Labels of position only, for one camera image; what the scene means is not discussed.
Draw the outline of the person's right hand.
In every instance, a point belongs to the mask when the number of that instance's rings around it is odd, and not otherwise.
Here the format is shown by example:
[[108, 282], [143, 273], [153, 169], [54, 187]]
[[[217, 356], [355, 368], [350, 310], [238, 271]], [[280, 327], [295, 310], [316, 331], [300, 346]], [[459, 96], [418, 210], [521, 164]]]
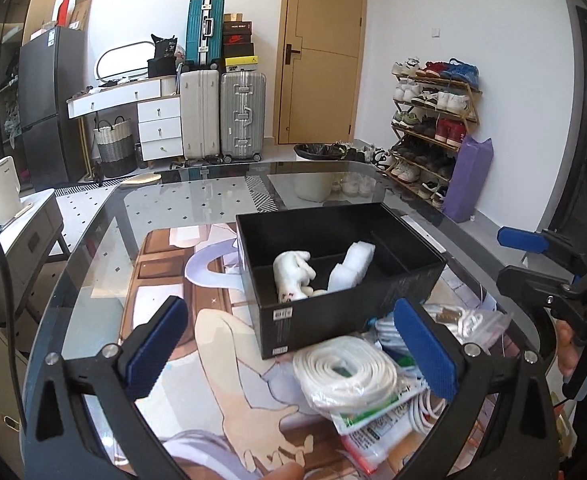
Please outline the person's right hand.
[[578, 348], [573, 344], [574, 331], [565, 321], [557, 321], [555, 327], [558, 337], [558, 367], [563, 377], [570, 378], [579, 362]]

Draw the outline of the person's left hand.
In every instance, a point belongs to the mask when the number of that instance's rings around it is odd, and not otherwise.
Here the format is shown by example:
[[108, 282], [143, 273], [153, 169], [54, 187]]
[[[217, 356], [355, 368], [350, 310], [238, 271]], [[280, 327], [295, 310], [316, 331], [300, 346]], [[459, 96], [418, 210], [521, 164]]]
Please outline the person's left hand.
[[266, 474], [262, 480], [303, 480], [304, 468], [298, 463], [291, 462], [284, 464]]

